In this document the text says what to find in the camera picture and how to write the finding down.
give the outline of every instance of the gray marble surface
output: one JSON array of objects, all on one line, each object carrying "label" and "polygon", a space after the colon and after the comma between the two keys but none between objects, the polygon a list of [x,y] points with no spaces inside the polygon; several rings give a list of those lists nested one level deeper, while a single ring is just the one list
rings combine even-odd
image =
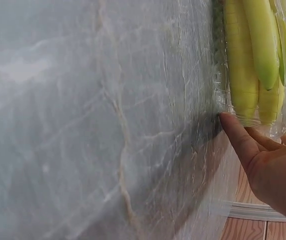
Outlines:
[{"label": "gray marble surface", "polygon": [[238,163],[211,9],[0,0],[0,240],[219,238]]}]

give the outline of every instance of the wooden floor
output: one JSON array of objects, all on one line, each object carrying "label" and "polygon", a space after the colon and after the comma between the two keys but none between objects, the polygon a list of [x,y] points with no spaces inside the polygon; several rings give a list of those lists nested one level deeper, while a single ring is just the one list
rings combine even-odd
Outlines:
[{"label": "wooden floor", "polygon": [[286,222],[228,218],[221,240],[286,240]]},{"label": "wooden floor", "polygon": [[238,187],[236,191],[236,202],[238,203],[248,203],[248,204],[260,204],[260,205],[266,205],[264,202],[257,199],[256,196],[254,196],[248,179],[247,175],[245,174],[243,168],[240,168],[239,176],[238,176]]},{"label": "wooden floor", "polygon": [[[265,205],[254,196],[242,167],[239,172],[236,202]],[[229,217],[221,240],[286,240],[286,222],[253,221]]]}]

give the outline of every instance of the bunch of bananas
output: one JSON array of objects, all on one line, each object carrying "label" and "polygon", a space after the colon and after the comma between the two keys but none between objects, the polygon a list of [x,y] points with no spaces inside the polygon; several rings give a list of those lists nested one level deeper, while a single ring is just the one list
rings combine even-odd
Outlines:
[{"label": "bunch of bananas", "polygon": [[286,87],[286,0],[225,0],[223,11],[234,110],[247,125],[258,107],[270,125]]}]

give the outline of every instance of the plastic bag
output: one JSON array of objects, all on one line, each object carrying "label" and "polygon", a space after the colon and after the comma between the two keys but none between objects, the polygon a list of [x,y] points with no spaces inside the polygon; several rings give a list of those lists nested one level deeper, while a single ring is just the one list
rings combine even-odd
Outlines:
[{"label": "plastic bag", "polygon": [[247,9],[255,8],[254,1],[248,0],[213,2],[214,60],[219,75],[216,89],[220,96],[225,96],[219,99],[223,108],[236,115],[245,127],[258,128],[267,136],[277,138],[286,133],[286,0],[257,3],[265,4],[262,9],[270,6],[270,16],[261,16],[260,24],[263,26],[265,20],[275,24],[275,28],[269,29],[275,33],[271,35],[274,36],[271,43],[275,43],[273,54],[277,55],[278,71],[271,87],[267,87],[268,83],[261,76],[272,68],[258,70],[258,62],[270,61],[272,55],[263,54],[267,49],[258,51],[259,41],[267,39],[269,29],[255,35],[250,24],[260,18],[249,20],[246,4]]}]

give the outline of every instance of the baseboard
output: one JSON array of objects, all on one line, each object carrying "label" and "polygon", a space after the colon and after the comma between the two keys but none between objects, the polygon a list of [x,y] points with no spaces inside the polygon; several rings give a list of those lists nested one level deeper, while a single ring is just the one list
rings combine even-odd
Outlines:
[{"label": "baseboard", "polygon": [[286,217],[268,205],[233,202],[229,217],[255,221],[284,222]]}]

